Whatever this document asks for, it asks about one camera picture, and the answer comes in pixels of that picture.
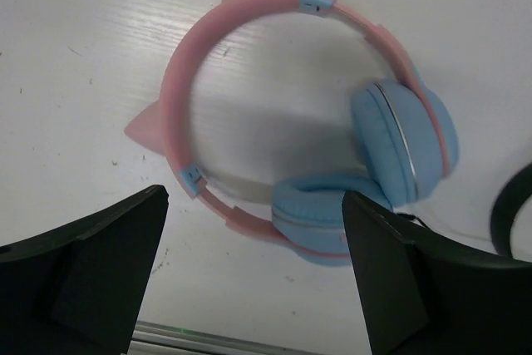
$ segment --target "ear cup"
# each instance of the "ear cup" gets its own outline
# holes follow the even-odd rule
[[[344,240],[342,200],[359,191],[391,208],[372,180],[358,175],[315,175],[285,180],[273,188],[273,225],[293,243],[321,253],[349,254]]]
[[[352,119],[368,173],[379,183],[390,203],[401,206],[426,198],[436,188],[443,176],[441,149],[434,127],[416,95],[395,81],[378,84],[386,97],[375,83],[362,88],[351,101]],[[455,127],[441,100],[425,87],[424,90],[438,116],[451,170],[454,170],[459,154]],[[416,172],[415,179],[410,162]]]

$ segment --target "white surface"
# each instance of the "white surface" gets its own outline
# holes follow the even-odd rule
[[[530,161],[532,0],[343,1],[399,37],[455,119],[460,167],[415,210],[487,238],[498,190]],[[175,45],[217,3],[0,0],[0,244],[161,183],[170,210],[141,319],[332,355],[369,353],[349,268],[313,266],[229,232],[185,196],[164,158],[122,133],[157,98]],[[357,166],[347,93],[382,75],[335,22],[251,24],[219,45],[197,82],[200,159],[226,181],[265,183]]]

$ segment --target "black object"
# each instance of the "black object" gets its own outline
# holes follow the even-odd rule
[[[515,216],[532,196],[532,164],[519,171],[500,192],[491,210],[491,241],[497,253],[512,257],[511,230]]]
[[[532,353],[532,264],[459,244],[358,193],[342,211],[374,355]]]
[[[152,186],[0,247],[0,354],[127,353],[167,199],[164,187]]]

